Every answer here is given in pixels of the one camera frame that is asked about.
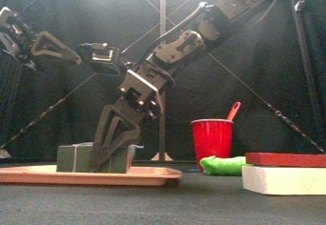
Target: green toy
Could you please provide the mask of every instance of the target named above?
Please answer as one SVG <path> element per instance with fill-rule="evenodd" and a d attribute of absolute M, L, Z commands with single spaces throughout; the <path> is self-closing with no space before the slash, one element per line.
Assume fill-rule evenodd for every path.
<path fill-rule="evenodd" d="M 200 160 L 200 165 L 210 175 L 241 175 L 241 167 L 251 166 L 245 163 L 244 156 L 232 158 L 205 157 Z"/>

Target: black backdrop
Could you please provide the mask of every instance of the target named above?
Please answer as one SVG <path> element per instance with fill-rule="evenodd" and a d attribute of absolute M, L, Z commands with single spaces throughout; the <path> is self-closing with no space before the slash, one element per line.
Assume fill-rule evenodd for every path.
<path fill-rule="evenodd" d="M 160 34 L 160 0 L 41 1 L 47 12 L 34 28 L 49 31 L 73 50 L 81 43 L 106 43 L 126 48 L 124 59 L 136 61 Z M 217 0 L 166 0 L 166 29 L 201 1 L 213 4 Z M 317 153 L 234 77 L 326 148 L 324 1 L 307 0 L 304 10 L 315 91 L 307 84 L 289 0 L 279 0 L 251 30 L 230 37 L 180 72 L 165 99 L 165 149 L 172 159 L 194 159 L 190 121 L 224 118 L 234 101 L 241 102 L 241 108 L 233 122 L 232 155 Z M 19 10 L 23 0 L 0 0 L 3 6 Z M 77 67 L 45 59 L 39 63 L 41 72 L 22 67 L 7 138 L 93 74 L 85 63 Z M 122 73 L 92 77 L 7 146 L 11 156 L 51 160 L 57 146 L 92 141 L 101 108 L 116 101 L 121 81 Z M 323 113 L 319 126 L 312 119 L 311 94 Z M 145 148 L 137 152 L 138 159 L 150 159 L 157 152 L 157 126 L 157 120 L 142 126 L 140 144 Z"/>

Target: dark green box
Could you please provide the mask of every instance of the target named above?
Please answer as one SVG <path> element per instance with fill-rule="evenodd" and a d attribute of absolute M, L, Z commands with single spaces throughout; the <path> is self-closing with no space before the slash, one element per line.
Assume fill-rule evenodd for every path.
<path fill-rule="evenodd" d="M 55 172 L 89 173 L 89 151 L 93 143 L 59 146 L 57 151 Z M 125 174 L 129 167 L 129 148 L 118 148 L 109 161 L 101 166 L 100 173 Z"/>

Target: orange tray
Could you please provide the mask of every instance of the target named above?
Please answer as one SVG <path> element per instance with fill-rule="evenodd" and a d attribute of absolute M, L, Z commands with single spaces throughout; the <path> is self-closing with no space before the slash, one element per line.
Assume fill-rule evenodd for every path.
<path fill-rule="evenodd" d="M 59 173 L 55 165 L 0 168 L 0 184 L 161 186 L 180 176 L 174 169 L 153 167 L 130 167 L 126 174 Z"/>

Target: red plastic cup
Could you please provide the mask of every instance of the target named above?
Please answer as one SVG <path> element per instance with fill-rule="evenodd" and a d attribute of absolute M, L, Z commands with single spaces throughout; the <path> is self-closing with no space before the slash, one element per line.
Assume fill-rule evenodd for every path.
<path fill-rule="evenodd" d="M 200 171 L 200 160 L 204 157 L 230 157 L 232 121 L 224 119 L 200 119 L 190 122 L 196 161 Z"/>

